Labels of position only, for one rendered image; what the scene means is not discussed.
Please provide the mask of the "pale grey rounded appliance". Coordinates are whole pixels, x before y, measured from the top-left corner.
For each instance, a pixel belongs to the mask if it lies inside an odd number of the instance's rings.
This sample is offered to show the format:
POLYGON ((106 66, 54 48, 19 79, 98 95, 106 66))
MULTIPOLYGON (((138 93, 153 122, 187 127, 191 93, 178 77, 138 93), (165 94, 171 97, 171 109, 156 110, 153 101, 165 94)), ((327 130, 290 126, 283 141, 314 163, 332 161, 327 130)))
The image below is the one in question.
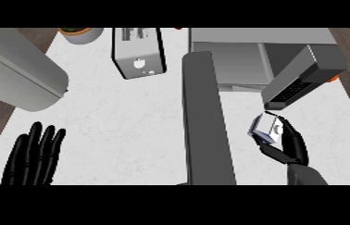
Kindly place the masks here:
POLYGON ((67 75, 13 28, 0 28, 0 101, 36 112, 64 96, 67 75))

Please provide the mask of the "potted plant in grey pot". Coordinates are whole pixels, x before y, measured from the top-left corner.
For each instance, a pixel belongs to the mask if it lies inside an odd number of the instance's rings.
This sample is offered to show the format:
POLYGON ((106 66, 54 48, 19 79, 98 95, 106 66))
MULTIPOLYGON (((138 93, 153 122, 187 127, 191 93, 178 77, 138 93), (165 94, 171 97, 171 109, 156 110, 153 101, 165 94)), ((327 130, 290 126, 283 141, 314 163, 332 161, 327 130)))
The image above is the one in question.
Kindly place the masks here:
POLYGON ((72 44, 89 44, 100 37, 103 28, 58 28, 58 32, 72 44))

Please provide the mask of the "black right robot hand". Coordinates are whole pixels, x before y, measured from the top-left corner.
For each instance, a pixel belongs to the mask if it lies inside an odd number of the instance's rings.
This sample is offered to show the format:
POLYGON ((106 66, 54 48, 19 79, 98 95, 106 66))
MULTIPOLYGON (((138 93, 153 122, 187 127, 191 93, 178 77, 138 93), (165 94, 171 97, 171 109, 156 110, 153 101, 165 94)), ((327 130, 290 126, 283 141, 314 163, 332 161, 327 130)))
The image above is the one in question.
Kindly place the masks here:
POLYGON ((270 144, 265 144, 256 135, 252 136, 253 142, 259 146, 261 153, 281 164, 298 164, 307 166, 308 155, 304 138, 292 127, 289 121, 281 116, 278 116, 277 119, 283 123, 281 150, 278 150, 270 144))

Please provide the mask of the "white and blue milk carton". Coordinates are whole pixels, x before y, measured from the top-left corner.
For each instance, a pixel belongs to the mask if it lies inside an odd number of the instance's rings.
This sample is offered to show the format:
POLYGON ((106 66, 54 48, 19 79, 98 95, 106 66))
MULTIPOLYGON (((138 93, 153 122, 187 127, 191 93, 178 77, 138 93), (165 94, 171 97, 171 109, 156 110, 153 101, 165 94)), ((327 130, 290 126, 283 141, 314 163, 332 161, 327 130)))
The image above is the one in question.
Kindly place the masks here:
POLYGON ((247 135, 256 135, 264 143, 276 144, 283 133, 283 123, 274 114, 262 112, 250 122, 247 135))

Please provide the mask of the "grey microwave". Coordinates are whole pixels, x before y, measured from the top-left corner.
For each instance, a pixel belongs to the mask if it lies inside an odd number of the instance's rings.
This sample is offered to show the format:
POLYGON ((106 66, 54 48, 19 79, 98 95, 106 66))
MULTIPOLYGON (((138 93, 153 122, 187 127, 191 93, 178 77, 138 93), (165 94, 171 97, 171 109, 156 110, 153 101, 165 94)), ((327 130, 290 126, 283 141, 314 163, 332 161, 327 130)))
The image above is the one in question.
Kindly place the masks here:
POLYGON ((256 92, 281 110, 346 70, 326 28, 190 28, 188 50, 208 52, 218 90, 256 92))

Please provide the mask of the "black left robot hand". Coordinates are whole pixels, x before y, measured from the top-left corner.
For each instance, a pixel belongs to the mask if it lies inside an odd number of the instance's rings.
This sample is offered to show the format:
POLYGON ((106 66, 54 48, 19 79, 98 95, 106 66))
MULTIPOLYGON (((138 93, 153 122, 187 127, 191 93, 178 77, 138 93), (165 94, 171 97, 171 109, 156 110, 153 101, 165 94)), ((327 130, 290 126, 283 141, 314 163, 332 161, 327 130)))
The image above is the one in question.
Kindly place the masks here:
POLYGON ((2 171, 0 185, 50 185, 57 168, 64 129, 54 131, 33 122, 27 133, 17 136, 2 171))

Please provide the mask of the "silver toaster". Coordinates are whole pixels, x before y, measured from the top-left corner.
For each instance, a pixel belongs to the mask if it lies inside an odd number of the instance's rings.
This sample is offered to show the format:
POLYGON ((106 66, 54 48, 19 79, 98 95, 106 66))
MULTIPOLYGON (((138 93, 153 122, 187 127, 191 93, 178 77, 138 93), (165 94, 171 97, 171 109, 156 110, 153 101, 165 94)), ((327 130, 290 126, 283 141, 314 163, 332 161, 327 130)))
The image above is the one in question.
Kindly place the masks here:
POLYGON ((125 80, 166 72, 159 28, 112 29, 112 61, 125 80))

